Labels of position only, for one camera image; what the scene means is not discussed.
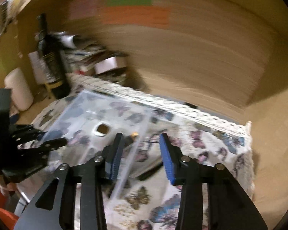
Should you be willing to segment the stack of magazines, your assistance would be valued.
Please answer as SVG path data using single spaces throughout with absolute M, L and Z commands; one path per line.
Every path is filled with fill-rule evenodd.
M 108 49 L 96 39 L 82 37 L 67 32 L 51 32 L 59 43 L 60 55 L 67 73 L 93 76 L 112 83 L 124 84 L 127 79 L 127 66 L 100 75 L 95 74 L 94 65 L 110 57 L 125 57 L 126 53 Z

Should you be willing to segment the white cylindrical container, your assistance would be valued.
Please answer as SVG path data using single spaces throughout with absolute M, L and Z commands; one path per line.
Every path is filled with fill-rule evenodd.
M 4 84 L 6 88 L 12 90 L 12 101 L 18 110 L 25 111 L 31 107 L 34 98 L 19 67 L 7 74 Z

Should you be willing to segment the white labelled bottle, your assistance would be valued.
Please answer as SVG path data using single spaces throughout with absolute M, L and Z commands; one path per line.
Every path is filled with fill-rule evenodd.
M 33 74 L 35 77 L 35 81 L 38 85 L 44 85 L 47 83 L 47 72 L 45 68 L 44 61 L 40 59 L 39 53 L 34 51 L 28 54 L 31 67 L 33 69 Z

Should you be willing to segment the pink sticky note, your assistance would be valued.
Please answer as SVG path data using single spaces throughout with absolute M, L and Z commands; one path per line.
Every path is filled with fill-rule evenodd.
M 69 20 L 78 20 L 98 15 L 99 0 L 72 0 L 68 5 Z

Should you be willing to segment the silver tape roll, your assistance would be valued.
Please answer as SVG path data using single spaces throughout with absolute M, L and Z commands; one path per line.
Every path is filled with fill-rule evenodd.
M 124 68 L 126 66 L 127 64 L 125 57 L 110 57 L 96 63 L 94 65 L 94 70 L 96 75 L 100 75 L 109 71 Z

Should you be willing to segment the orange sticky note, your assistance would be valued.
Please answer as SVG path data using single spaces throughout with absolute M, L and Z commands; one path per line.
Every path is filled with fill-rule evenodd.
M 111 6 L 99 10 L 103 24 L 134 24 L 165 29 L 169 25 L 170 9 L 160 6 Z

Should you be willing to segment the butterfly print tablecloth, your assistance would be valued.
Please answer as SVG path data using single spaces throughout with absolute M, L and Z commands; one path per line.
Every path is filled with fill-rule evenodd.
M 72 86 L 71 94 L 51 103 L 36 117 L 33 125 L 37 129 L 47 133 L 48 128 L 84 90 L 145 105 L 152 110 L 146 135 L 140 142 L 120 197 L 110 198 L 117 181 L 102 190 L 108 229 L 176 227 L 181 186 L 172 186 L 163 168 L 146 179 L 140 179 L 144 172 L 161 161 L 159 138 L 162 133 L 168 135 L 172 145 L 198 163 L 206 166 L 222 163 L 246 193 L 252 195 L 253 160 L 248 126 L 240 126 L 178 102 L 91 76 L 69 74 L 68 78 Z M 19 183 L 18 189 L 31 200 L 54 171 L 49 171 L 47 164 L 44 169 Z

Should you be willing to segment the dark wine bottle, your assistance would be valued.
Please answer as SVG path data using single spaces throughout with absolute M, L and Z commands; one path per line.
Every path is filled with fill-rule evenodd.
M 69 95 L 71 87 L 60 55 L 59 43 L 55 37 L 48 33 L 46 15 L 41 14 L 37 19 L 40 26 L 38 53 L 44 61 L 43 69 L 46 84 L 56 99 L 62 99 Z

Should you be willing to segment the green sticky note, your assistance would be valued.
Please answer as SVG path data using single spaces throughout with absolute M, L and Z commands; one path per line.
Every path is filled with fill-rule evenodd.
M 152 0 L 107 0 L 107 7 L 114 6 L 151 6 Z

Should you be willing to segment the clear plastic box lid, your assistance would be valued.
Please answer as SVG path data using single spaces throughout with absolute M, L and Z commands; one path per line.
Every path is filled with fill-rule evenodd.
M 126 147 L 122 154 L 118 180 L 111 199 L 120 197 L 144 139 L 152 110 L 141 104 L 84 90 L 48 128 L 42 142 L 66 138 L 67 145 L 52 151 L 48 169 L 54 171 L 61 163 L 76 166 L 86 163 L 113 143 L 115 135 L 124 135 Z

